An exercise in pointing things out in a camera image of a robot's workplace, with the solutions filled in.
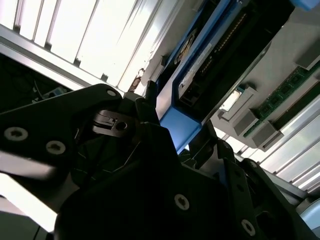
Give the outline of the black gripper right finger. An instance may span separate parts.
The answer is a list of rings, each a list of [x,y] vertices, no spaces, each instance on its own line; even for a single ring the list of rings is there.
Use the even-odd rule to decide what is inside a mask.
[[[215,177],[228,192],[234,233],[242,240],[302,240],[304,221],[264,170],[237,160],[232,147],[207,122],[190,142],[195,168]]]

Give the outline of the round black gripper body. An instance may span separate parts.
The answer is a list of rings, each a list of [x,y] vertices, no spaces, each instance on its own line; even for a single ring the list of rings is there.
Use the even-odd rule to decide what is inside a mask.
[[[129,162],[75,192],[58,214],[56,240],[214,240],[231,236],[227,188],[184,166],[152,106],[137,106]]]

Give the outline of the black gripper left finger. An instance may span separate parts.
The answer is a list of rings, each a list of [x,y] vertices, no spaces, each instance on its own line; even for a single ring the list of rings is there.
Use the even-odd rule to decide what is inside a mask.
[[[75,192],[129,162],[138,106],[154,108],[98,84],[2,113],[1,196],[36,222],[56,222]]]

